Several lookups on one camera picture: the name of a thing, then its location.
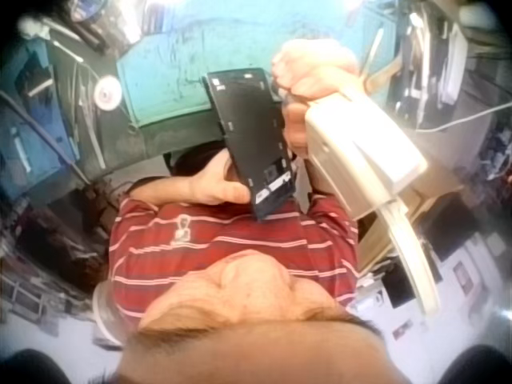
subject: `tape roll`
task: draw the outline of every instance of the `tape roll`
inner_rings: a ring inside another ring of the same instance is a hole
[[[121,83],[114,76],[104,76],[94,88],[94,103],[100,110],[115,110],[122,100]]]

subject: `shirt logo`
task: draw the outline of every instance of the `shirt logo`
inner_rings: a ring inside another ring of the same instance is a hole
[[[188,214],[180,214],[178,216],[178,228],[174,232],[174,239],[170,242],[174,244],[182,244],[190,241],[190,216]]]

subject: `smartphone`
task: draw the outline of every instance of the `smartphone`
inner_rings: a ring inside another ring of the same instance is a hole
[[[261,68],[210,72],[203,83],[258,220],[295,192],[291,160],[278,109]]]

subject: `red striped shirt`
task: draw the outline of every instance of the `red striped shirt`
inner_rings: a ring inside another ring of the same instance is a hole
[[[110,237],[110,280],[120,311],[136,324],[146,308],[185,274],[254,249],[298,277],[322,285],[342,305],[357,279],[354,222],[334,197],[315,195],[307,214],[288,201],[263,222],[248,206],[169,204],[127,199]]]

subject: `hand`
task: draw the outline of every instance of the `hand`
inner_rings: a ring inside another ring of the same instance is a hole
[[[204,170],[190,178],[190,190],[194,202],[211,206],[224,202],[246,204],[250,201],[249,188],[234,176],[227,149],[221,150]]]
[[[283,103],[285,139],[297,155],[307,158],[307,101],[345,88],[363,90],[354,54],[331,39],[291,40],[272,61],[272,75],[291,98]]]

